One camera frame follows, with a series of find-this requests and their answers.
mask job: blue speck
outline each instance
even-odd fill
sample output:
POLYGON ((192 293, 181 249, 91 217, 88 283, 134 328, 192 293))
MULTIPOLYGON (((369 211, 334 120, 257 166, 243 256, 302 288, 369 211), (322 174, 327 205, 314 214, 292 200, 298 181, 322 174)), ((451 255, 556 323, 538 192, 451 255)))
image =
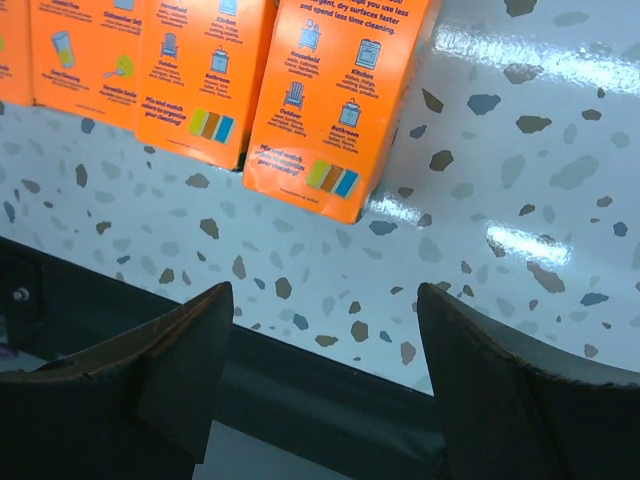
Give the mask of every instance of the blue speck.
POLYGON ((396 228, 398 228, 398 225, 396 225, 395 223, 383 222, 383 221, 380 221, 380 220, 374 220, 369 225, 369 228, 376 235, 387 235, 388 233, 391 233, 396 228))
POLYGON ((7 212, 7 217, 11 223, 16 221, 16 209, 13 208, 9 202, 4 202, 4 211, 7 212))
POLYGON ((91 120, 90 118, 83 118, 82 122, 80 123, 80 128, 82 129, 82 133, 91 133, 91 130, 93 130, 93 127, 96 126, 96 122, 94 122, 93 120, 91 120))
POLYGON ((307 319, 297 313, 293 316, 293 324, 300 330, 307 330, 309 328, 309 322, 307 322, 307 319))
POLYGON ((421 127, 416 127, 413 130, 411 130, 411 132, 409 132, 409 136, 411 138, 420 138, 422 135, 424 135, 424 132, 426 131, 427 131, 427 126, 422 125, 421 127))
POLYGON ((609 300, 608 295, 603 295, 602 293, 587 293, 582 300, 580 300, 580 303, 585 307, 590 307, 591 305, 597 305, 607 300, 609 300))
POLYGON ((496 108, 501 101, 502 99, 498 95, 471 95, 467 106, 476 115, 486 115, 496 108))
POLYGON ((629 227, 623 222, 618 222, 613 226, 613 233, 615 233, 617 237, 624 237, 628 231, 629 227))

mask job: screw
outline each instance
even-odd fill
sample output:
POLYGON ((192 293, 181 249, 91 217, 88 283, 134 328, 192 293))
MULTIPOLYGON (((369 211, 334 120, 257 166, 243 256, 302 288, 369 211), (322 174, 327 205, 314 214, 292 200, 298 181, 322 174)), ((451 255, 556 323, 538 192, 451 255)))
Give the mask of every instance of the screw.
POLYGON ((20 287, 15 292, 13 292, 13 299, 16 302, 26 302, 29 300, 29 290, 24 287, 20 287))

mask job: glossy surface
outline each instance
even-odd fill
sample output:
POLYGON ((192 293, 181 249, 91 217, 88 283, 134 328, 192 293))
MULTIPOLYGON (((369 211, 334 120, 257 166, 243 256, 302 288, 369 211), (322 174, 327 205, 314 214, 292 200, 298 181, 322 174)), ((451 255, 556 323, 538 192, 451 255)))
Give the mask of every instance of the glossy surface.
POLYGON ((424 392, 422 281, 640 370, 636 8, 445 0, 353 227, 128 132, 5 106, 0 235, 175 300, 232 279, 238 324, 424 392))

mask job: orange box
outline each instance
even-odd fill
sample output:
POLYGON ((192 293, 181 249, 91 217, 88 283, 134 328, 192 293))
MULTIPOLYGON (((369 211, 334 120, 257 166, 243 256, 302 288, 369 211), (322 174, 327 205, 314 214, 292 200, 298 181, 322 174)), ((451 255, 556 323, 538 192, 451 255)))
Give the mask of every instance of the orange box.
POLYGON ((282 0, 244 185, 353 223, 377 185, 440 0, 282 0))
POLYGON ((29 0, 0 0, 0 99, 33 104, 29 0))
POLYGON ((132 129, 144 0, 31 0, 36 103, 132 129))
POLYGON ((233 170, 246 152, 277 0, 148 0, 136 137, 233 170))

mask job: icon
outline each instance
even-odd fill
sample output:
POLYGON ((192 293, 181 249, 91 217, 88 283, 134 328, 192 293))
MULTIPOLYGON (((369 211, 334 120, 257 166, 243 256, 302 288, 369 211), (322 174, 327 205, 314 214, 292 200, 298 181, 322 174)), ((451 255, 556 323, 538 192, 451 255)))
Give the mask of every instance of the icon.
POLYGON ((238 13, 238 0, 220 0, 218 12, 235 17, 238 13))
POLYGON ((342 198, 349 198, 359 178, 360 175, 352 170, 317 160, 307 177, 307 185, 342 198))
POLYGON ((175 33, 165 33, 164 42, 162 42, 162 50, 160 56, 166 55, 172 57, 175 60, 178 59, 178 38, 175 33))
POLYGON ((133 60, 129 55, 120 55, 116 62, 116 69, 113 72, 107 72, 104 74, 104 78, 109 78, 112 75, 118 75, 122 78, 131 78, 135 73, 135 67, 133 66, 133 60))
POLYGON ((211 55, 211 70, 218 73, 227 73, 229 69, 229 54, 224 51, 222 45, 211 55))
POLYGON ((113 0, 113 6, 121 10, 133 12, 136 6, 136 0, 113 0))
POLYGON ((309 47, 312 52, 315 53, 318 48, 318 41, 320 40, 320 25, 317 23, 314 25, 313 20, 307 21, 307 28, 302 29, 300 34, 299 47, 309 47))
POLYGON ((348 127, 357 127, 360 120, 360 105, 356 103, 356 99, 352 98, 343 107, 340 114, 340 123, 348 127))
POLYGON ((235 120, 231 117, 196 108, 189 124, 189 133, 226 144, 231 138, 234 126, 235 120))
POLYGON ((380 45, 379 42, 372 42, 371 40, 366 39, 360 42, 360 50, 358 50, 358 56, 356 57, 356 65, 368 68, 369 70, 374 70, 378 63, 381 48, 382 45, 380 45))
POLYGON ((53 46, 58 53, 58 59, 64 68, 71 68, 76 64, 76 59, 73 56, 73 49, 71 48, 71 37, 69 32, 58 32, 53 37, 53 46))
POLYGON ((304 103, 304 85, 300 82, 292 82, 289 91, 284 95, 284 105, 293 105, 302 110, 304 103))

